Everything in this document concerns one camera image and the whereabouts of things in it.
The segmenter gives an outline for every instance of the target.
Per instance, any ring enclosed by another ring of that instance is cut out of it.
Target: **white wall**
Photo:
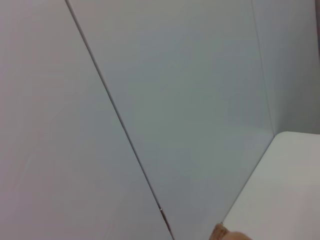
[[[250,0],[71,0],[176,240],[207,240],[273,138]]]
[[[0,239],[170,240],[63,0],[0,1]]]
[[[315,0],[253,0],[274,132],[320,134]]]

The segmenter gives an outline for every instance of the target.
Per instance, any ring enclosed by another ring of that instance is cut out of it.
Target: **white surface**
[[[273,138],[250,0],[71,0],[176,240],[208,240]]]
[[[0,18],[0,239],[170,240],[66,3]]]
[[[275,134],[320,134],[315,0],[253,0]]]
[[[254,240],[320,238],[320,135],[272,141],[224,224]]]

